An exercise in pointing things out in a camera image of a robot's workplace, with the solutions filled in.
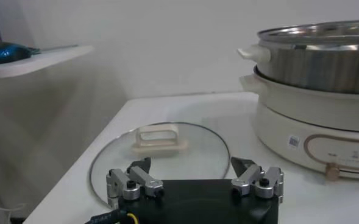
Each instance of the label sticker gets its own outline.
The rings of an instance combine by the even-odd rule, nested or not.
[[[294,135],[289,135],[288,138],[288,148],[291,150],[296,150],[300,145],[300,138]]]

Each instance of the blue object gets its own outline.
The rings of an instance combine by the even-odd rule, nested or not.
[[[40,50],[25,47],[19,44],[0,42],[0,64],[19,61],[30,58],[33,54],[39,54]]]

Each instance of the white shelf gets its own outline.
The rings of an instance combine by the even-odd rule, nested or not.
[[[92,46],[76,46],[53,51],[45,51],[20,61],[0,64],[0,79],[14,77],[43,69],[91,52]]]

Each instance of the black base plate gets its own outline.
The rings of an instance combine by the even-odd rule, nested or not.
[[[230,180],[165,180],[162,199],[119,199],[119,208],[134,213],[140,224],[278,223],[278,198],[239,197]],[[121,224],[132,224],[131,219]]]

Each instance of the white countertop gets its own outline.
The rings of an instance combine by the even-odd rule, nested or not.
[[[280,205],[279,223],[359,223],[359,180],[328,182],[323,174],[286,161],[270,151],[252,131],[256,104],[257,96],[251,93],[128,101],[24,223],[85,223],[93,215],[108,212],[92,196],[88,186],[92,160],[120,134],[163,121],[201,124],[224,138],[232,156],[252,159],[265,169],[281,167],[285,173],[285,196]],[[228,178],[233,177],[231,168]]]

